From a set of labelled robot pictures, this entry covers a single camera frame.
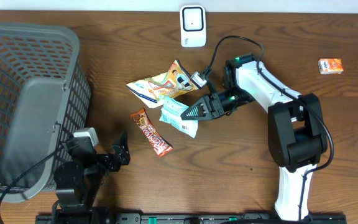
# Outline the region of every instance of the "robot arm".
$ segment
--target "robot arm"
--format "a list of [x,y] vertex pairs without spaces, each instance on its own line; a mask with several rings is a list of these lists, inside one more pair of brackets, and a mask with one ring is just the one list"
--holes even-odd
[[[52,218],[44,220],[51,222],[45,223],[115,223],[109,210],[93,208],[92,204],[103,178],[118,172],[131,160],[127,133],[111,146],[114,154],[97,154],[94,147],[98,143],[94,128],[79,129],[67,141],[65,146],[73,160],[60,165],[53,177],[61,209],[57,210],[56,203]],[[42,221],[42,217],[37,217],[36,223]]]
[[[320,155],[327,150],[326,134],[308,111],[303,111],[303,108],[291,98],[282,95],[257,72],[256,63],[252,54],[228,60],[223,78],[226,90],[217,93],[214,86],[208,86],[211,94],[201,97],[183,112],[181,118],[216,119],[231,114],[240,105],[257,101],[268,113],[269,151],[276,164],[280,166],[280,186],[275,209],[282,220],[297,221],[303,174],[316,167]],[[317,96],[302,96],[277,80],[262,62],[260,68],[267,78],[304,102],[322,118]],[[305,125],[293,129],[292,122],[295,121],[304,121]],[[311,175],[308,177],[303,194],[301,218],[308,215],[307,198]]]

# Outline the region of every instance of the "white snack package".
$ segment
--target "white snack package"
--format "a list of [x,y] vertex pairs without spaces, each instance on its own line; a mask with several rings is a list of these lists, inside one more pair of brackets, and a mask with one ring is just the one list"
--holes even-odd
[[177,130],[190,135],[192,138],[196,137],[198,129],[198,121],[182,121],[180,115],[188,106],[179,103],[176,100],[165,97],[164,105],[161,108],[160,121],[171,124]]

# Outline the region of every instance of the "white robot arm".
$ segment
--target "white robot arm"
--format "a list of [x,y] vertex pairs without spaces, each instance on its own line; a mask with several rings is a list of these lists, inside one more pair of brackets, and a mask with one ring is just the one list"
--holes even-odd
[[[277,103],[288,103],[293,101],[291,98],[281,94],[275,87],[263,78],[256,69],[256,61],[251,61],[243,64],[236,70],[236,82],[239,88],[250,93],[255,101],[257,101],[267,112],[269,106]],[[265,75],[278,85],[281,89],[285,89],[287,93],[298,97],[301,94],[297,91],[289,89],[282,82],[276,79],[263,65],[260,63],[260,68]],[[291,121],[296,121],[296,117],[291,118]],[[306,166],[297,168],[295,172],[289,172],[285,167],[280,167],[280,185],[278,190],[278,198],[275,203],[275,209],[278,216],[282,220],[297,221],[299,217],[299,202],[301,197],[301,187],[303,174],[306,170],[310,170],[316,165],[308,164]],[[311,174],[306,181],[305,193],[303,194],[301,218],[303,219],[309,214],[308,211],[308,192],[310,187]]]
[[[308,215],[307,199],[311,174],[305,182],[305,191],[300,212],[303,174],[316,167],[320,155],[327,150],[325,132],[309,112],[271,85],[257,71],[257,61],[252,54],[242,55],[226,62],[224,68],[225,91],[216,92],[208,83],[211,92],[201,97],[181,115],[182,119],[208,120],[230,115],[238,106],[258,102],[268,113],[268,146],[275,162],[280,166],[280,185],[275,210],[282,220],[298,221]],[[259,62],[264,75],[276,86],[298,98],[322,118],[318,98],[309,94],[302,96],[276,79]],[[200,80],[193,75],[193,82]],[[304,121],[305,126],[293,129],[292,122]]]

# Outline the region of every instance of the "teal object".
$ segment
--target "teal object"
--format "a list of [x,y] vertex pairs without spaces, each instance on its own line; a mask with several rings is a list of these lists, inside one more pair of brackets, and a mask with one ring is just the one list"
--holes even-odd
[[157,218],[156,217],[150,217],[149,218],[149,224],[157,224]]

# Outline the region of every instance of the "wooden surface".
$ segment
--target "wooden surface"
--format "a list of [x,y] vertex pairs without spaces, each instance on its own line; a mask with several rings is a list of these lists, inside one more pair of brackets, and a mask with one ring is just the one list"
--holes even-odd
[[[174,146],[159,159],[129,115],[145,105],[125,84],[166,72],[179,58],[190,72],[207,66],[216,42],[243,35],[265,46],[264,63],[283,83],[321,101],[336,151],[331,166],[313,174],[309,209],[344,212],[358,223],[358,15],[208,13],[207,45],[180,45],[178,13],[172,12],[12,12],[0,21],[59,24],[81,42],[80,62],[93,88],[88,126],[104,148],[128,130],[131,164],[111,174],[96,205],[145,213],[242,213],[271,210],[278,194],[278,167],[267,146],[267,114],[257,104],[232,116],[199,123],[196,139],[158,121],[159,108],[146,109],[157,131]],[[221,81],[224,61],[259,52],[240,40],[223,42],[213,80]],[[320,75],[319,58],[341,58],[345,72]],[[177,99],[195,102],[203,91]],[[33,223],[50,213],[54,192],[24,203],[3,203],[6,223]]]

